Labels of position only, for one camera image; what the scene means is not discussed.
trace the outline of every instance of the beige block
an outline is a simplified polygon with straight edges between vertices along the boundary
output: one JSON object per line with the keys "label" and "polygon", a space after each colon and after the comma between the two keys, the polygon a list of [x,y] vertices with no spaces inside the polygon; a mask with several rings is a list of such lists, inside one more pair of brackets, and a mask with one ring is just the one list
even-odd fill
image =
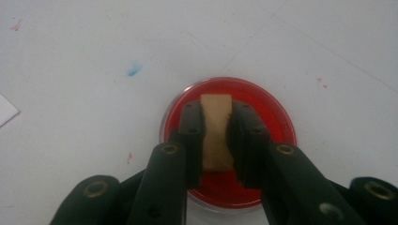
{"label": "beige block", "polygon": [[202,95],[201,104],[206,119],[206,136],[203,143],[205,171],[233,170],[232,158],[225,138],[226,127],[232,113],[230,95]]}

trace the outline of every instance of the red stain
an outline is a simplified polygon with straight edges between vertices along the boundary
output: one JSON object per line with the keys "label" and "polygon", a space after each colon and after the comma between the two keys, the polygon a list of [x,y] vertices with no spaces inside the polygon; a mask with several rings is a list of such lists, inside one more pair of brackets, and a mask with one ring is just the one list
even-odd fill
{"label": "red stain", "polygon": [[129,159],[127,160],[127,163],[130,164],[132,162],[132,153],[129,153]]}
{"label": "red stain", "polygon": [[18,31],[22,25],[23,19],[20,19],[17,24],[15,24],[13,27],[10,27],[9,29]]}

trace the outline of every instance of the red plate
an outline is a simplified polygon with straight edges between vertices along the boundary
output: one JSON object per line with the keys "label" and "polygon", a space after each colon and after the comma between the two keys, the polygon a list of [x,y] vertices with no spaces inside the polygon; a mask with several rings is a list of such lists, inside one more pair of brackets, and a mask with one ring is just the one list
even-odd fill
{"label": "red plate", "polygon": [[[213,78],[187,88],[170,105],[163,119],[161,139],[167,140],[169,130],[179,127],[182,106],[199,100],[203,94],[228,94],[233,100],[252,105],[267,125],[274,142],[296,145],[292,122],[275,97],[251,82],[236,78]],[[243,209],[260,203],[260,191],[243,188],[237,182],[235,171],[204,172],[202,185],[190,193],[204,203],[221,208]]]}

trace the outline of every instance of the blue paint mark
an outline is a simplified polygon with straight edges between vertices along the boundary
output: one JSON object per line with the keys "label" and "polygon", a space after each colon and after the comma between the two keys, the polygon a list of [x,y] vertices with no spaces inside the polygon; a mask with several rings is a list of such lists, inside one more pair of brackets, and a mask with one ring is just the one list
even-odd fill
{"label": "blue paint mark", "polygon": [[139,73],[142,69],[143,69],[143,66],[144,65],[142,65],[142,64],[140,64],[140,63],[134,63],[133,65],[132,65],[132,69],[129,71],[129,77],[132,77],[132,76],[134,76],[135,74],[137,74],[137,73]]}

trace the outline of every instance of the red bowl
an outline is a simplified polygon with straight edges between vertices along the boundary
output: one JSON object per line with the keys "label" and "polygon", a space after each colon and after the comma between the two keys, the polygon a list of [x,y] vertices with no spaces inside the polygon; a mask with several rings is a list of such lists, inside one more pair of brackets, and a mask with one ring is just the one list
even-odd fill
{"label": "red bowl", "polygon": [[[233,100],[252,105],[267,125],[274,142],[297,144],[292,122],[275,97],[251,82],[224,77],[196,83],[176,97],[164,115],[161,141],[167,140],[172,128],[179,127],[183,105],[199,100],[203,94],[228,94]],[[190,190],[190,193],[197,200],[227,209],[243,209],[260,204],[260,190],[243,188],[237,182],[235,171],[203,172],[202,185]]]}

